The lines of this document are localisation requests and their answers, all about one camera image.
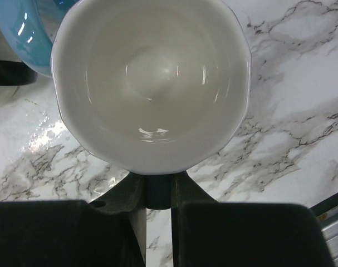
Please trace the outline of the iridescent blue mug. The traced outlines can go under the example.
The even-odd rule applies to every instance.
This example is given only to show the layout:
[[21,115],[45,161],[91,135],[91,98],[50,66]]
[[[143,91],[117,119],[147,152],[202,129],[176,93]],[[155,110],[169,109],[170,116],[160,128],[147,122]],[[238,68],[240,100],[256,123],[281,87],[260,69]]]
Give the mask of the iridescent blue mug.
[[76,1],[0,1],[0,30],[14,53],[35,72],[51,77],[53,39]]

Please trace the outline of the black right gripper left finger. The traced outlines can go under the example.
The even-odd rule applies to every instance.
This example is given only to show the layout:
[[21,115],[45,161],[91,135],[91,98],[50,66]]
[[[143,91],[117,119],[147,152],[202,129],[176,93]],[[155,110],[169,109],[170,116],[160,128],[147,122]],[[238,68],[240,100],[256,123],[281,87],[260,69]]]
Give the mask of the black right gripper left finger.
[[144,178],[99,199],[0,202],[0,266],[144,266]]

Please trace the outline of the cream mug black handle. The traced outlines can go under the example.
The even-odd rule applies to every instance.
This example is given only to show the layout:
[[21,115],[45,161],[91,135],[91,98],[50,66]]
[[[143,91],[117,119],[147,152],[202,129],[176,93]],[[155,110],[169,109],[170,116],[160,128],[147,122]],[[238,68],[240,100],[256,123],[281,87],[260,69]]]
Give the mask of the cream mug black handle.
[[37,81],[38,73],[23,62],[0,60],[0,106],[10,100],[21,86]]

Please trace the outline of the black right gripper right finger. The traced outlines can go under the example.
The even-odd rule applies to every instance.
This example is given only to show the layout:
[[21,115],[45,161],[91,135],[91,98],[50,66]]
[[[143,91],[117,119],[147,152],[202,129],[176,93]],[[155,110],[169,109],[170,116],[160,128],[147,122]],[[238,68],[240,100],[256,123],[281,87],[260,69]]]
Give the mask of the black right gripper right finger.
[[218,202],[172,175],[175,266],[333,266],[313,212],[297,204]]

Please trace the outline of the light blue faceted mug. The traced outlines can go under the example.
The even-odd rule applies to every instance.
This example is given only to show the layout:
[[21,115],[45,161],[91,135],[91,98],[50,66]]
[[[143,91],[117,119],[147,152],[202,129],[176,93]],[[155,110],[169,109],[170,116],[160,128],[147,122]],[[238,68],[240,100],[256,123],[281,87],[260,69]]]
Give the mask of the light blue faceted mug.
[[223,1],[78,1],[51,52],[65,126],[93,156],[146,176],[150,209],[170,208],[169,179],[232,139],[251,68]]

